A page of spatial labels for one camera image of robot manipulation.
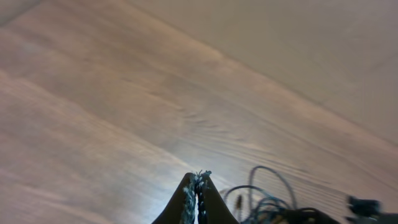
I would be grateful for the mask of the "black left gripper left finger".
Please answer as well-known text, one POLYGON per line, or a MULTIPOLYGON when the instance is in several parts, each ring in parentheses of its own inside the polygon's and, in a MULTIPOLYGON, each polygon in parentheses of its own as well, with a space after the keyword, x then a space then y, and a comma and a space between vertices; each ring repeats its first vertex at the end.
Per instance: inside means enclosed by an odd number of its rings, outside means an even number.
POLYGON ((193 224, 195 222, 195 174, 186 173, 168 204, 152 224, 193 224))

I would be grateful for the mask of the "black USB cable gray plug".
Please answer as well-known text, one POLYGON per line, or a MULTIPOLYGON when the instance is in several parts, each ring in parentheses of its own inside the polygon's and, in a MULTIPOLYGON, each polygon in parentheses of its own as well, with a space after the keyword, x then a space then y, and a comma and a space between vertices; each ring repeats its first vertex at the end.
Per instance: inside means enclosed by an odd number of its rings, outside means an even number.
POLYGON ((251 169, 246 185, 239 185, 220 192, 223 201, 232 201, 233 217, 240 224, 336 224, 335 219, 312 207, 298 206, 292 186, 279 172, 270 167, 251 169), (255 174, 266 170, 274 174, 286 188, 290 202, 278 198, 254 184, 255 174))

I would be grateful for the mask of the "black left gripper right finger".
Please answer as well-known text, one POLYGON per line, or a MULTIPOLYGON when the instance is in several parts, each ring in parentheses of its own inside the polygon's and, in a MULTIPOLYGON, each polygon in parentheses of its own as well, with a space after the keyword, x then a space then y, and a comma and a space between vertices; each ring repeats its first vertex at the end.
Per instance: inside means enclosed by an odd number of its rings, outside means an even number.
POLYGON ((211 171, 198 173, 195 177, 195 193, 198 197, 199 224, 238 224, 224 203, 210 178, 211 171))

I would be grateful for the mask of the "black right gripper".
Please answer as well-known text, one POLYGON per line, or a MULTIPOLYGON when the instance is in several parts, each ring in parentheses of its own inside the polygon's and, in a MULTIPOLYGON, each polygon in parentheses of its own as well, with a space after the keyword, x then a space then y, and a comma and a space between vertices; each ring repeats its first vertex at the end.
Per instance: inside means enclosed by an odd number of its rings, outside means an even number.
POLYGON ((352 224, 397 224, 397 213, 384 213, 378 200, 349 196, 348 208, 352 217, 345 217, 352 224))

